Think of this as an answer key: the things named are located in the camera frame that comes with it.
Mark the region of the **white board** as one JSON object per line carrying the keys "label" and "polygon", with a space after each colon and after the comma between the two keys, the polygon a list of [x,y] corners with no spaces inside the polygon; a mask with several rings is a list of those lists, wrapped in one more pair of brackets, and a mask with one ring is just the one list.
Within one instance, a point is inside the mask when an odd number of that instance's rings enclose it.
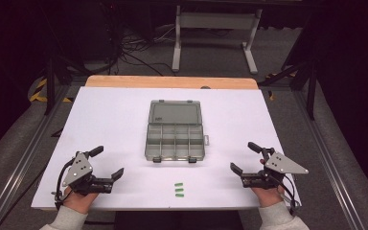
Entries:
{"label": "white board", "polygon": [[[159,164],[145,157],[150,103],[153,100],[200,101],[204,132],[209,140],[203,161]],[[247,173],[261,169],[260,156],[247,146],[282,148],[264,96],[259,90],[83,87],[76,97],[32,205],[55,207],[53,192],[63,165],[77,151],[103,146],[91,158],[93,173],[124,174],[110,194],[93,204],[103,211],[240,210],[257,206],[230,169],[233,162]],[[182,187],[174,183],[182,182]],[[184,197],[175,197],[183,188]]]}

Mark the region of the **person's right hand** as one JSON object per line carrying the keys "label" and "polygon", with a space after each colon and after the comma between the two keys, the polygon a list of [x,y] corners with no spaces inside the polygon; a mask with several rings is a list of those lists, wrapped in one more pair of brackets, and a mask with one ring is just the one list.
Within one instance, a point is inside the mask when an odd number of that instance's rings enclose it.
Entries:
{"label": "person's right hand", "polygon": [[252,188],[252,191],[257,196],[261,208],[269,207],[284,201],[282,195],[285,190],[281,186],[267,190],[262,188]]}

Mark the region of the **grey metal stand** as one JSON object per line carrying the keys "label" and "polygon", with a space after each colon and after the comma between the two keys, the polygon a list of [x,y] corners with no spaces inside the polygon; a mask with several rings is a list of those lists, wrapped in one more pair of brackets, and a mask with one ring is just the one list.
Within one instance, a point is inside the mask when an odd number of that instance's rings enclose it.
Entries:
{"label": "grey metal stand", "polygon": [[262,10],[253,13],[223,13],[223,12],[187,12],[176,7],[175,13],[175,41],[172,55],[172,70],[178,72],[181,59],[181,30],[182,29],[223,29],[248,30],[249,38],[241,44],[249,72],[258,73],[251,48],[262,16]]}

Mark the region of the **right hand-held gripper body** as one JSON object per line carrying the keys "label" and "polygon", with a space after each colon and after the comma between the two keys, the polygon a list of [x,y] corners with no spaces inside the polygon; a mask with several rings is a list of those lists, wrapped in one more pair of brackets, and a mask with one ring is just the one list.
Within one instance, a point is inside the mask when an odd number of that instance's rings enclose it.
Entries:
{"label": "right hand-held gripper body", "polygon": [[277,188],[287,173],[307,174],[309,171],[274,148],[263,148],[261,155],[264,167],[256,173],[242,172],[241,183],[244,188]]}

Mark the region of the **wooden table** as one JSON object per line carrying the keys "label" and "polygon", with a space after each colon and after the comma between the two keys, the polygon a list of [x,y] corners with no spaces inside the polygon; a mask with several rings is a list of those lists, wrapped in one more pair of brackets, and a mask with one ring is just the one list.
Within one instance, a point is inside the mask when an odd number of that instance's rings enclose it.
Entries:
{"label": "wooden table", "polygon": [[90,76],[88,87],[258,89],[253,79],[156,76]]}

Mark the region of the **black tripod stand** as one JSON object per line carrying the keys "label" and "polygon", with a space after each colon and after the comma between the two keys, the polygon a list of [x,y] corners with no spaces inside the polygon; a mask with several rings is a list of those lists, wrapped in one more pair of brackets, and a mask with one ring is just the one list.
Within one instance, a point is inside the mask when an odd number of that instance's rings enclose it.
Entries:
{"label": "black tripod stand", "polygon": [[258,82],[259,86],[269,86],[276,81],[284,79],[286,76],[294,74],[293,80],[289,83],[289,87],[292,91],[301,91],[303,86],[308,84],[308,94],[306,100],[306,110],[311,120],[314,120],[314,97],[316,91],[316,61],[303,61],[296,65],[290,66],[282,72],[273,75],[272,77],[265,78],[263,81]]}
{"label": "black tripod stand", "polygon": [[52,55],[46,62],[46,80],[47,80],[47,104],[45,114],[49,115],[54,109],[56,102],[55,81],[59,81],[61,85],[70,85],[72,81],[72,67],[77,72],[90,76],[91,71],[87,70],[83,65],[77,64],[75,61],[61,55]]}

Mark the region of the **person's left hand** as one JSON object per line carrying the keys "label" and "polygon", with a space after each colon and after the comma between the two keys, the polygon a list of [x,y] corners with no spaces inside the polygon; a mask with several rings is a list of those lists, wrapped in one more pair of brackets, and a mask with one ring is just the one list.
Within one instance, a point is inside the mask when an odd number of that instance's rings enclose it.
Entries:
{"label": "person's left hand", "polygon": [[81,195],[72,191],[70,187],[65,189],[67,197],[63,201],[63,205],[81,214],[87,214],[89,209],[98,197],[98,194]]}

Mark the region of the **clear grey plastic organizer box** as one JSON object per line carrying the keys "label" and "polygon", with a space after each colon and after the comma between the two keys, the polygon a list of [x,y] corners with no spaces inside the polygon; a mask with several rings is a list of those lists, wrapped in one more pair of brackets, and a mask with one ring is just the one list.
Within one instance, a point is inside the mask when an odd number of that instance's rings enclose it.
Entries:
{"label": "clear grey plastic organizer box", "polygon": [[153,163],[205,157],[200,101],[154,100],[150,103],[145,157]]}

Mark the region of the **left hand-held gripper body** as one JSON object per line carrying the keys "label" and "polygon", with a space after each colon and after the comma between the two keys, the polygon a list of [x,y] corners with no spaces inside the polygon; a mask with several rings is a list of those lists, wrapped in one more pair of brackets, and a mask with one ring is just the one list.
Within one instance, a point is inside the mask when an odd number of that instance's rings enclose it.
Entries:
{"label": "left hand-held gripper body", "polygon": [[72,160],[71,168],[61,182],[62,187],[70,187],[74,192],[86,196],[88,194],[110,194],[114,180],[112,178],[98,178],[93,174],[93,167],[89,158],[98,155],[93,153],[78,152]]}

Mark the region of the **aluminium floor rail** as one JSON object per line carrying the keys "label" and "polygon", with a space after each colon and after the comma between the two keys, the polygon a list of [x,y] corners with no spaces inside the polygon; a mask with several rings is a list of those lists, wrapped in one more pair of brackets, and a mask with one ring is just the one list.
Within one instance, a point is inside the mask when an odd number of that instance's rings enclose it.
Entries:
{"label": "aluminium floor rail", "polygon": [[22,153],[8,181],[5,183],[5,187],[0,192],[0,221],[9,210],[10,203],[35,157],[35,153],[40,145],[43,134],[55,116],[59,104],[68,92],[68,89],[68,86],[60,86],[57,92],[52,96],[51,100],[47,102],[47,106],[50,107],[50,111],[47,115],[43,115],[41,117],[33,137],[30,139],[25,151]]}
{"label": "aluminium floor rail", "polygon": [[296,91],[293,93],[296,103],[304,117],[304,121],[306,122],[311,135],[313,136],[314,142],[316,146],[319,148],[319,158],[325,169],[327,177],[329,178],[331,185],[333,187],[333,191],[338,200],[339,206],[342,209],[342,212],[345,216],[345,219],[348,221],[351,230],[366,230],[365,226],[362,222],[361,217],[359,216],[355,204],[353,203],[351,196],[349,195],[345,183],[343,182],[334,161],[332,160],[329,149],[326,146],[326,143],[322,137],[322,134],[318,128],[317,123],[311,119],[307,109],[306,109],[306,100],[304,94]]}

